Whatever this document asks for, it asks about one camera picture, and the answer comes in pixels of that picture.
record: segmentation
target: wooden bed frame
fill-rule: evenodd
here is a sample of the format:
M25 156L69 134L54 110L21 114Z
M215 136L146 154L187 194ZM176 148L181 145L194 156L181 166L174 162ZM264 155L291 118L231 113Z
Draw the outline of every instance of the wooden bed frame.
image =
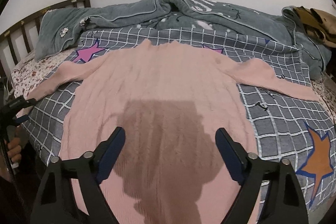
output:
M24 19L20 20L19 22L16 22L13 26L9 27L2 34L0 34L0 44L8 42L9 50L10 50L11 57L13 59L14 64L15 65L18 64L18 58L16 56L16 53L15 53L15 50L14 50L14 47L13 47L11 34L20 30L21 35L23 36L23 40L24 40L24 43L25 43L27 53L30 53L32 49L31 49L31 47L29 45L29 42L28 42L25 25L28 24L28 23L34 22L35 26L36 26L37 33L39 35L40 27L41 27L40 19L47 11L54 10L54 9L60 9L60 8L66 8L66 7L69 7L69 6L72 6L72 7L76 8L78 6L77 5L78 3L83 3L85 8L86 7L91 7L90 0L66 0L66 1L63 1L63 2L60 2L60 3L48 6L44 9L41 9L41 10L25 17ZM7 77L9 79L11 76L6 75L6 72L4 70L4 61L0 60L0 78L5 78L5 77ZM9 87L10 90L12 89L10 83L8 83L8 87Z

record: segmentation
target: blue gripper pad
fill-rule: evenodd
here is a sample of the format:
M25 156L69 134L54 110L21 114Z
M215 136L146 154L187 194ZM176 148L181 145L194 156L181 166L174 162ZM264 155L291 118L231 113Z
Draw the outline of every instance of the blue gripper pad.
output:
M216 131L215 140L232 180L238 182L239 185L243 185L245 181L246 163L244 159L247 155L246 151L241 144L235 143L231 139L224 128Z
M113 137L114 134L116 134L115 137L108 145L105 153L98 163L98 173L96 175L96 181L98 184L101 184L103 180L109 177L112 168L125 144L126 136L125 131L122 128L117 132L114 131L111 137Z

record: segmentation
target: folded blanket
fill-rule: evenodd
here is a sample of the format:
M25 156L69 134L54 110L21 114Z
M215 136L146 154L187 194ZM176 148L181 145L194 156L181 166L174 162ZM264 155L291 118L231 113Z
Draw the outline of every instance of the folded blanket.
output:
M303 48L302 59L310 77L320 78L331 57L323 45L315 45L288 15L274 16L246 7L210 0L141 0L104 8L69 8L45 14L41 23L35 59L55 55L74 45L80 33L95 28L146 27L203 28L252 35L267 41Z

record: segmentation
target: brown cloth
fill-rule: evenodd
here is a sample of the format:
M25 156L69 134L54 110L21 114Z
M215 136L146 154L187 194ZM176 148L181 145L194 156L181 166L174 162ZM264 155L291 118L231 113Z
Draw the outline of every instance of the brown cloth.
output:
M321 10L296 7L294 11L299 16L309 37L318 39L323 45L336 47L336 17Z

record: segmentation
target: orange star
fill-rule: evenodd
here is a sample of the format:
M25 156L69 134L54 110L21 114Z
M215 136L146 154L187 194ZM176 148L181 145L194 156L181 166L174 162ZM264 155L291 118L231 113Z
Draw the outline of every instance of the orange star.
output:
M310 198L309 207L313 204L321 181L334 173L330 162L330 138L326 132L321 138L320 135L305 123L312 138L313 149L308 155L307 161L296 171L296 174L314 178L315 184Z

